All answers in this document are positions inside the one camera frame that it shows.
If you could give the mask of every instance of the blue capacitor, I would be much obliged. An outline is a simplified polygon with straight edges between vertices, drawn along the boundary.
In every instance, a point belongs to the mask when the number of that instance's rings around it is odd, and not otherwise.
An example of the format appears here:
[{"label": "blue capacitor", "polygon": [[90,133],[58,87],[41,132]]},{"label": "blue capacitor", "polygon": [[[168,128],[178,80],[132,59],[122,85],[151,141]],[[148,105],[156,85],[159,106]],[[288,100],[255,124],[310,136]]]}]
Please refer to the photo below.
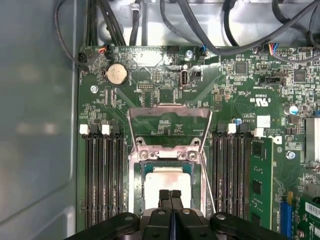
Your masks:
[{"label": "blue capacitor", "polygon": [[242,124],[242,120],[240,118],[236,118],[234,120],[235,125],[239,126],[240,124]]}]

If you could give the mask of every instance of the blue wire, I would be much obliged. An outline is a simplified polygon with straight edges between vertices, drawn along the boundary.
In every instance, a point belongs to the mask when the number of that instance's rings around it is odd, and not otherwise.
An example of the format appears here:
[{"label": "blue wire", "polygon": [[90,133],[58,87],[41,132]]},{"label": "blue wire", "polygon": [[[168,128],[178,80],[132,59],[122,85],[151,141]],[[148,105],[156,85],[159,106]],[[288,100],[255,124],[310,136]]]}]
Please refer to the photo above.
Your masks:
[{"label": "blue wire", "polygon": [[278,46],[279,46],[279,43],[276,43],[276,44],[274,45],[274,48],[273,48],[273,54],[275,54],[275,53],[276,53],[276,50],[277,50]]}]

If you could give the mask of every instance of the black cable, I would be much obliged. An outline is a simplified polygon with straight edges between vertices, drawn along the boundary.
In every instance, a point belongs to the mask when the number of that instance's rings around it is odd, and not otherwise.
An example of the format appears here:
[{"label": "black cable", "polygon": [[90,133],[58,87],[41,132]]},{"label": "black cable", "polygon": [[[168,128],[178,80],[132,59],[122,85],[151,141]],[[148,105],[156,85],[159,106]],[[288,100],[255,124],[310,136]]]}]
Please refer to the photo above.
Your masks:
[{"label": "black cable", "polygon": [[105,2],[106,11],[107,11],[108,16],[110,18],[110,22],[112,23],[112,25],[114,27],[114,31],[118,37],[119,43],[121,46],[125,46],[126,45],[125,38],[122,34],[121,28],[119,26],[119,23],[118,23],[118,20],[117,20],[115,14],[114,14],[114,11],[112,10],[112,8],[109,4],[109,0],[105,0],[104,2]]},{"label": "black cable", "polygon": [[90,35],[91,46],[98,45],[98,33],[97,33],[97,0],[91,0],[91,20],[90,20]]},{"label": "black cable", "polygon": [[315,41],[315,38],[313,36],[313,29],[314,29],[314,24],[316,21],[316,16],[317,16],[318,10],[319,10],[319,5],[316,6],[316,8],[313,10],[313,12],[311,14],[311,18],[310,18],[310,22],[309,22],[309,38],[310,38],[312,45],[315,46],[317,49],[320,49],[320,44]]},{"label": "black cable", "polygon": [[66,56],[72,61],[74,62],[76,65],[80,66],[80,67],[88,67],[90,64],[93,64],[95,62],[95,60],[99,57],[99,53],[94,54],[87,62],[80,62],[79,60],[77,60],[76,58],[74,58],[74,56],[69,52],[66,43],[62,37],[61,34],[61,30],[60,30],[60,24],[59,24],[59,10],[61,8],[61,6],[66,2],[67,0],[60,0],[58,1],[58,3],[55,6],[54,9],[54,26],[55,26],[55,31],[56,31],[56,35],[58,37],[58,40],[60,42],[60,45],[62,47],[62,49],[64,50]]},{"label": "black cable", "polygon": [[85,29],[85,45],[91,45],[91,19],[92,19],[92,0],[88,0]]},{"label": "black cable", "polygon": [[231,9],[234,8],[236,0],[225,0],[222,5],[222,10],[224,11],[223,14],[223,27],[226,37],[228,38],[229,42],[232,46],[237,47],[239,44],[234,39],[232,32],[230,30],[230,23],[229,23],[229,16]]},{"label": "black cable", "polygon": [[[141,3],[141,0],[135,0],[135,4]],[[135,10],[132,13],[132,30],[129,40],[129,46],[135,46],[137,44],[138,30],[139,30],[139,21],[140,21],[140,12]]]},{"label": "black cable", "polygon": [[[275,16],[275,18],[282,24],[285,24],[287,23],[288,21],[290,21],[290,18],[287,17],[284,12],[280,9],[279,7],[279,1],[278,0],[272,0],[272,4],[271,4],[271,7],[272,7],[272,12]],[[308,29],[301,25],[300,23],[296,22],[294,23],[292,26],[291,26],[292,29],[296,29],[298,30],[300,33],[302,33],[307,41],[307,44],[308,45],[311,45],[310,44],[310,39],[309,39],[309,31]]]},{"label": "black cable", "polygon": [[179,31],[175,26],[172,25],[172,23],[168,20],[166,16],[166,3],[165,0],[160,0],[160,13],[162,17],[163,23],[166,25],[166,27],[173,32],[175,35],[187,40],[189,43],[195,45],[195,46],[202,46],[201,43],[199,43],[196,40],[193,40],[192,38],[188,37],[183,32]]},{"label": "black cable", "polygon": [[178,4],[182,10],[182,13],[190,25],[191,29],[194,31],[194,33],[199,37],[199,39],[203,42],[203,44],[213,53],[216,55],[236,55],[239,53],[242,53],[246,50],[256,48],[264,43],[270,42],[274,38],[278,37],[280,34],[285,32],[288,28],[290,28],[294,23],[299,21],[303,16],[305,16],[308,12],[310,12],[313,8],[318,6],[320,4],[320,0],[315,0],[312,3],[310,3],[308,6],[306,6],[302,11],[300,11],[296,16],[294,16],[290,21],[288,21],[286,24],[279,27],[274,32],[268,34],[267,36],[254,41],[252,43],[246,44],[244,46],[239,47],[226,47],[226,48],[216,48],[209,38],[207,37],[206,33],[201,28],[200,24],[198,23],[194,13],[192,12],[190,5],[188,4],[187,0],[177,0]]},{"label": "black cable", "polygon": [[97,0],[97,4],[98,4],[98,6],[99,6],[99,8],[101,10],[101,13],[103,15],[106,27],[107,27],[107,29],[108,29],[108,31],[110,33],[110,36],[111,36],[113,44],[116,45],[116,46],[121,45],[119,40],[118,40],[118,37],[116,35],[114,26],[112,25],[112,23],[110,21],[109,15],[107,14],[107,10],[105,8],[105,5],[102,3],[101,0]]}]

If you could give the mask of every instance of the blue slot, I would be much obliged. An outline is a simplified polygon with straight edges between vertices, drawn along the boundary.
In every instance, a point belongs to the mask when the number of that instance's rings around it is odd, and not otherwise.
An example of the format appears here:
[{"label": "blue slot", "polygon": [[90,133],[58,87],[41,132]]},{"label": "blue slot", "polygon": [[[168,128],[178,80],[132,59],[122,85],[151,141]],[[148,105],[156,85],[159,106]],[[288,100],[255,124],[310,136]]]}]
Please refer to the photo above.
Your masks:
[{"label": "blue slot", "polygon": [[280,233],[291,239],[292,206],[286,201],[280,203]]}]

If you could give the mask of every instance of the motherboard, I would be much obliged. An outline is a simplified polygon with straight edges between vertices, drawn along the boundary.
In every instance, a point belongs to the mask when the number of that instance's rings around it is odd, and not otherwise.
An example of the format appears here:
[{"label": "motherboard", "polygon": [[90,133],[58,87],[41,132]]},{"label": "motherboard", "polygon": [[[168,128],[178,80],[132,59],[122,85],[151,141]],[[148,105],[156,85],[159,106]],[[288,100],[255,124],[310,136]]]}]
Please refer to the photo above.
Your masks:
[{"label": "motherboard", "polygon": [[281,62],[263,47],[108,47],[79,72],[77,231],[157,208],[169,189],[207,217],[320,238],[319,91],[319,61]]}]

